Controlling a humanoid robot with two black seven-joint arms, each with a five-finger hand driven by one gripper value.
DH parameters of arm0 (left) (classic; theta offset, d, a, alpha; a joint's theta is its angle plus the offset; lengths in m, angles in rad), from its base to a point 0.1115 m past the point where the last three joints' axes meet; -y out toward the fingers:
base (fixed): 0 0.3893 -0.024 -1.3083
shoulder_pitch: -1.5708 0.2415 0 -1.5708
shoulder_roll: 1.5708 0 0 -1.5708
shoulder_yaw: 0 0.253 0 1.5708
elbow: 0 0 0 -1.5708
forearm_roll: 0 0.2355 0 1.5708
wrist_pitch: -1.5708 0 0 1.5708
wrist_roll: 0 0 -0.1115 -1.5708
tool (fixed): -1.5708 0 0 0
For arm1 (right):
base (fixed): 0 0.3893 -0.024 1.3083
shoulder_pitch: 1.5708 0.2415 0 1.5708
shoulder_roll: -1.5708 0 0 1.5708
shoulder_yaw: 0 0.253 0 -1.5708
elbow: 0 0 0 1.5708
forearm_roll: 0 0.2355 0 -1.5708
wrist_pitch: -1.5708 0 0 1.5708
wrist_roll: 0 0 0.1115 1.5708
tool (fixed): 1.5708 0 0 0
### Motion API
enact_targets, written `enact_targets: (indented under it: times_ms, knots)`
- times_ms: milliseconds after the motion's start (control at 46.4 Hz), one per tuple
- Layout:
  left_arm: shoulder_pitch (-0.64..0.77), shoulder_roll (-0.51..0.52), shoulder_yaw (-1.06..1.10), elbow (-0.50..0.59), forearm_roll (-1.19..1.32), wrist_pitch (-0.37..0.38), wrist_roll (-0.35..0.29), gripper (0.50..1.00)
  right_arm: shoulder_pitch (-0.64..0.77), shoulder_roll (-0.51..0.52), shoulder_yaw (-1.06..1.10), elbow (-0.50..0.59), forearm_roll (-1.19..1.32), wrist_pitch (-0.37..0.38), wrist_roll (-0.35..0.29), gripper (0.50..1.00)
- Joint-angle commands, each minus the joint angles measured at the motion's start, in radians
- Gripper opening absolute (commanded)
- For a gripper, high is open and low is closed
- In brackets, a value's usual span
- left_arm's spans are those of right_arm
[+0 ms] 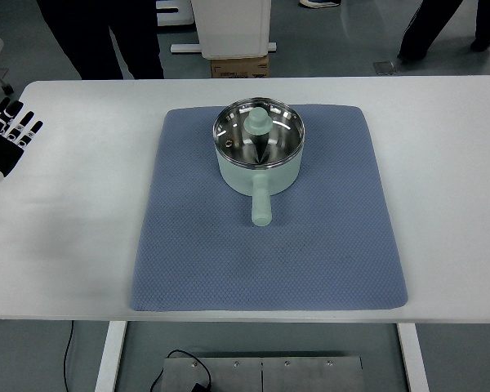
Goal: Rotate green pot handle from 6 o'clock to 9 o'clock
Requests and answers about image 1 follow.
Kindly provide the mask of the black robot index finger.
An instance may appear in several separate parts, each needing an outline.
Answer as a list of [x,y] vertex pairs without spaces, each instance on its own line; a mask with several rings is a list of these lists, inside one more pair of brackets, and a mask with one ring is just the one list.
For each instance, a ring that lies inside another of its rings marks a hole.
[[25,148],[36,136],[38,131],[42,128],[43,122],[37,121],[18,141],[17,145],[20,148]]

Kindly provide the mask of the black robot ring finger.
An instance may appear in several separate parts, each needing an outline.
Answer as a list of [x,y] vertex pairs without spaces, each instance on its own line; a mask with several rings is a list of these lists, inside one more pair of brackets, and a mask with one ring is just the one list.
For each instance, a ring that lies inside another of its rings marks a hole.
[[15,119],[16,115],[21,111],[24,104],[18,100],[9,104],[1,113],[0,113],[0,133],[5,133],[12,121]]

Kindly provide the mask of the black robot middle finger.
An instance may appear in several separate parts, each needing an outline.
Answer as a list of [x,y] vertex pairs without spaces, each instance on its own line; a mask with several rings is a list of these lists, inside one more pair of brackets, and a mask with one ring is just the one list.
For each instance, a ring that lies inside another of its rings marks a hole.
[[29,124],[31,119],[33,118],[34,113],[32,111],[29,111],[21,120],[20,122],[12,128],[8,133],[6,138],[9,141],[16,141],[21,134],[23,133],[25,127]]

